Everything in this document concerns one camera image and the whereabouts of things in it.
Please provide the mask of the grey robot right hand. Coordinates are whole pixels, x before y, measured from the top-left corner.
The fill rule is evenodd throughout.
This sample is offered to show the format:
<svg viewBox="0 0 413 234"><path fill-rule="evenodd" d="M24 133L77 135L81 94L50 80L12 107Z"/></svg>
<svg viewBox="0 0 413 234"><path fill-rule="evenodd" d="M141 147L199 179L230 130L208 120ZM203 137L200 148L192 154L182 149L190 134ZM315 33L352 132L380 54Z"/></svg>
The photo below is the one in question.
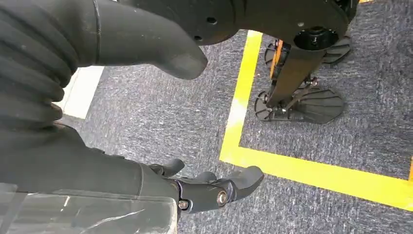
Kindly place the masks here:
<svg viewBox="0 0 413 234"><path fill-rule="evenodd" d="M177 178L85 145L57 102L79 67L147 63L197 78L207 58L175 22L113 0L0 3L0 231L170 234L181 213L217 210L263 180L250 166L218 179Z"/></svg>

